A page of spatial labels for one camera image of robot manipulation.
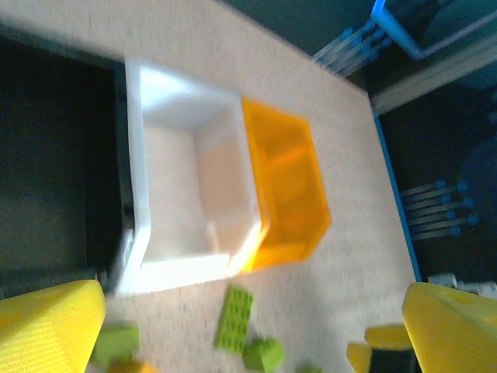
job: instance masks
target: translucent orange bin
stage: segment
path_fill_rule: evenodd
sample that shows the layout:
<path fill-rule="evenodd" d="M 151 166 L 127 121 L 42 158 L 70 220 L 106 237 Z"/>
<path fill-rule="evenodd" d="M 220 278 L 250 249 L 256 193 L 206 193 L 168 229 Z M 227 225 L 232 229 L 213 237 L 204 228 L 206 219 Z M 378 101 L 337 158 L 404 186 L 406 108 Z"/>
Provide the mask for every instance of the translucent orange bin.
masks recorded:
<path fill-rule="evenodd" d="M 269 229 L 248 272 L 307 258 L 332 217 L 308 122 L 247 99 L 242 104 L 262 225 Z"/>

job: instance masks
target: white plastic bin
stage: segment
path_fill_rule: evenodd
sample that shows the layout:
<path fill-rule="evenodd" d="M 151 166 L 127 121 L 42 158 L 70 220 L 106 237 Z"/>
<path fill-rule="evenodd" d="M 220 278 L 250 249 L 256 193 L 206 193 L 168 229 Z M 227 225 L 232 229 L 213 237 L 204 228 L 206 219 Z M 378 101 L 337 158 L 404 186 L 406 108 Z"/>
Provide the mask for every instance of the white plastic bin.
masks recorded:
<path fill-rule="evenodd" d="M 241 97 L 135 61 L 126 73 L 142 238 L 118 292 L 237 274 L 262 239 Z"/>

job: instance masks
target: orange plastic bin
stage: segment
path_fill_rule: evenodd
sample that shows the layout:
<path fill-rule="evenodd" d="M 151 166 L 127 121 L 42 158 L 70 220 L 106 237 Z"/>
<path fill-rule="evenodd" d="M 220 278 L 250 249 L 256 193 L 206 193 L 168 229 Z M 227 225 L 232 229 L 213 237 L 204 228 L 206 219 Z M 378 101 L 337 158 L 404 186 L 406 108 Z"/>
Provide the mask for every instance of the orange plastic bin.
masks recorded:
<path fill-rule="evenodd" d="M 243 99 L 262 224 L 269 227 L 244 271 L 307 258 L 332 218 L 308 122 Z"/>

